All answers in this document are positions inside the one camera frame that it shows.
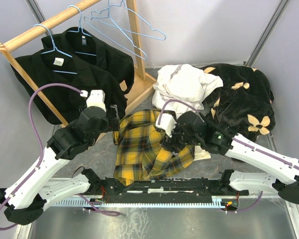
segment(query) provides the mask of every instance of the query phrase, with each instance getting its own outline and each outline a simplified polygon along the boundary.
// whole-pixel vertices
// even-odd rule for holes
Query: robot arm
[[[11,197],[4,212],[10,222],[29,224],[51,205],[64,198],[98,190],[100,179],[91,169],[85,169],[77,177],[57,185],[44,185],[77,154],[94,145],[101,133],[119,129],[117,107],[111,106],[106,112],[104,96],[102,90],[92,91],[86,101],[87,108],[81,112],[79,119],[72,121],[65,128],[58,129],[47,142],[40,166],[37,168],[37,159],[16,183],[7,189],[0,189],[0,203]],[[35,172],[29,180],[11,195],[34,169]]]
[[[220,129],[206,118],[204,120],[193,112],[182,114],[177,121],[163,114],[161,122],[156,121],[156,128],[166,132],[163,147],[178,153],[186,144],[200,145],[210,153],[245,161],[265,172],[226,170],[233,189],[276,192],[283,199],[299,204],[299,159],[273,152],[241,134]]]

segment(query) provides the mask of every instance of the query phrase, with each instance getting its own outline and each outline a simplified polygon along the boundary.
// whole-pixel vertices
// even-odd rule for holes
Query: shirt collar
[[[51,62],[54,61],[55,57],[58,58],[66,58],[68,62],[72,63],[74,66],[73,69],[64,69],[64,67],[60,67],[58,70],[60,71],[72,71],[76,72],[76,75],[66,74],[66,73],[57,73],[54,72],[50,67],[48,67],[48,63],[45,62],[41,55],[42,52],[49,51],[52,49],[43,49],[36,53],[34,53],[32,57],[32,62],[34,66],[34,70],[36,71],[36,77],[41,79],[42,82],[46,83],[64,83],[69,84],[71,86],[96,86],[96,82],[94,80],[94,76],[89,64],[86,64],[85,61],[80,59],[79,57],[72,55],[69,52],[66,52],[72,55],[72,58],[63,55],[57,51],[53,51],[48,54],[48,59],[51,59]]]
[[[65,49],[68,49],[71,52],[75,52],[75,48],[73,48],[72,44],[70,43],[70,35],[69,31],[77,31],[78,27],[71,27],[67,30],[65,30],[63,33],[61,33],[61,42],[62,46],[64,46]],[[89,33],[87,30],[83,29],[83,32],[90,35],[91,37],[87,36],[87,41],[93,40],[95,43],[95,49],[96,52],[90,52],[92,54],[96,54],[97,57],[97,63],[96,66],[107,69],[107,62],[106,62],[106,52],[105,52],[105,43],[101,41],[100,39],[97,39],[94,35]],[[80,34],[82,35],[82,32],[79,31],[78,33],[70,32],[70,34]]]

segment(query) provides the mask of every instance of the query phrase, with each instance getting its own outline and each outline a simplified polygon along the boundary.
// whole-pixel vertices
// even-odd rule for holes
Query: white garment
[[[154,84],[155,93],[152,104],[158,109],[170,99],[181,100],[197,110],[203,110],[202,101],[218,87],[223,86],[220,77],[211,74],[205,74],[203,70],[192,67],[191,65],[167,65],[158,71],[157,82]],[[171,102],[166,110],[176,112],[177,118],[187,111],[193,111],[191,108],[178,103]],[[210,158],[210,153],[195,147],[195,159]]]

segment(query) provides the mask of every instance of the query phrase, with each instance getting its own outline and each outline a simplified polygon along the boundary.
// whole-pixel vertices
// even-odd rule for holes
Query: black blanket with flowers
[[[271,106],[274,95],[261,71],[230,64],[212,64],[202,70],[219,76],[224,83],[205,99],[211,107],[208,119],[241,133],[251,141],[272,131],[276,124]]]

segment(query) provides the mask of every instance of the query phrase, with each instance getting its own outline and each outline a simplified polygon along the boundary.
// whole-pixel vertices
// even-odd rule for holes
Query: yellow and black plaid shirt
[[[144,110],[126,116],[120,123],[120,131],[113,133],[114,144],[119,145],[114,177],[124,185],[172,176],[194,160],[193,146],[186,146],[178,156],[162,148],[165,133],[155,130],[159,113]]]

